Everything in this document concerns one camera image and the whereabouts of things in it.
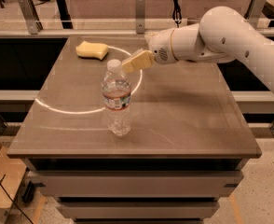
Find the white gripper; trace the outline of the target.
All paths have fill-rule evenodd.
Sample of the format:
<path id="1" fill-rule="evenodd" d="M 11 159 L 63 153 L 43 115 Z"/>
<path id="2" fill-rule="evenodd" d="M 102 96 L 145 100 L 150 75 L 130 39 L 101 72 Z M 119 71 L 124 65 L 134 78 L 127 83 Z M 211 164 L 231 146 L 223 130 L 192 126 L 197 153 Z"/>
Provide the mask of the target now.
<path id="1" fill-rule="evenodd" d="M 171 49 L 171 36 L 174 29 L 149 33 L 144 36 L 149 50 L 138 49 L 122 62 L 122 70 L 132 73 L 149 68 L 154 61 L 159 64 L 175 63 L 176 59 Z"/>

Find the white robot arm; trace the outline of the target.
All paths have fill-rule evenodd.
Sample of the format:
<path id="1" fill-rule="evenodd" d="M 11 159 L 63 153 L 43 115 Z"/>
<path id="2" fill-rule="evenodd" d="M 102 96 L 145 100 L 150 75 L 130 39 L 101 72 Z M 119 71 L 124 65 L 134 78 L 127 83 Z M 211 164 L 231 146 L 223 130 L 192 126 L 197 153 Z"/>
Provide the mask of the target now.
<path id="1" fill-rule="evenodd" d="M 147 35 L 148 49 L 122 62 L 127 73 L 153 63 L 243 63 L 274 94 L 274 41 L 258 33 L 236 10 L 214 7 L 200 22 Z"/>

